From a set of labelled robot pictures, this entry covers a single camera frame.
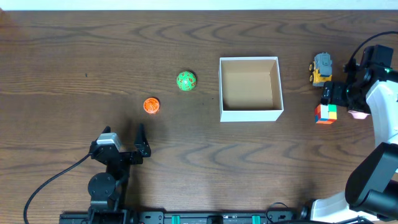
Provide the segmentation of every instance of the toy car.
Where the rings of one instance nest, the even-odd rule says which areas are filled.
[[[310,82],[313,86],[323,87],[325,82],[331,81],[331,64],[330,54],[320,53],[315,56],[309,66]]]

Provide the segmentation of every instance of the orange bottle cap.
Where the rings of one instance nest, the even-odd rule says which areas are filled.
[[[148,98],[144,102],[144,110],[149,114],[156,114],[159,111],[160,103],[156,98]]]

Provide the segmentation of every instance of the white box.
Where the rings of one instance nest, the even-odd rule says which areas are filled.
[[[220,121],[276,121],[284,110],[277,57],[220,58]]]

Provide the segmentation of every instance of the rubik's cube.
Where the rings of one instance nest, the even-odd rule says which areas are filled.
[[[337,120],[336,105],[318,105],[315,108],[315,122],[317,124],[331,124]]]

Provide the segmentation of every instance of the patterned ball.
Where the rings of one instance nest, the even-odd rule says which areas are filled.
[[[192,90],[197,85],[197,78],[192,72],[182,72],[177,77],[177,85],[183,91]]]

